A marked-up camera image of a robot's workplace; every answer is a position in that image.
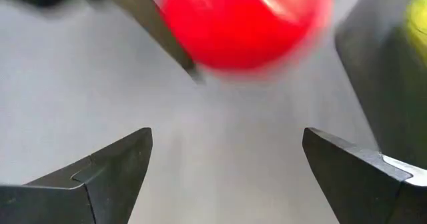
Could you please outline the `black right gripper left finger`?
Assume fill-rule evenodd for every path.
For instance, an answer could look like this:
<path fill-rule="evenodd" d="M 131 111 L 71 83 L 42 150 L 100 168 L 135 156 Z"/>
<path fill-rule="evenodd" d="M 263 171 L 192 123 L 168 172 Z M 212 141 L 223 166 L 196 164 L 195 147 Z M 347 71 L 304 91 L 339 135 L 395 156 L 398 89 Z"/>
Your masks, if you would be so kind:
<path fill-rule="evenodd" d="M 145 178 L 149 127 L 24 185 L 1 186 L 1 224 L 127 223 Z"/>

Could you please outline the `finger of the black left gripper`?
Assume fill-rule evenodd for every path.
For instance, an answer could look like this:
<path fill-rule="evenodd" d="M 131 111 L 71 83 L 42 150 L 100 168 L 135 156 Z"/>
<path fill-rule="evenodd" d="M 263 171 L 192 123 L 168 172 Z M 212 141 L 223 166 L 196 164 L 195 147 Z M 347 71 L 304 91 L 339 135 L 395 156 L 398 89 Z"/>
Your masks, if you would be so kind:
<path fill-rule="evenodd" d="M 161 9 L 154 0 L 112 0 L 127 11 L 151 38 L 172 57 L 196 82 L 203 78 L 188 52 L 180 45 L 163 19 Z"/>

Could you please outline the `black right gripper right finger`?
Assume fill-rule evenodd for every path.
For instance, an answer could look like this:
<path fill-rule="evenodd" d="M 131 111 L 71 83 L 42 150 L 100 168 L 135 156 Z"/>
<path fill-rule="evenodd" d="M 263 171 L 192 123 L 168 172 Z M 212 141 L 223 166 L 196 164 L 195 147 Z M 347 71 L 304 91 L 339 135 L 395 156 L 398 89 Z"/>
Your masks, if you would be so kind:
<path fill-rule="evenodd" d="M 315 128 L 304 153 L 339 223 L 426 224 L 426 170 Z"/>

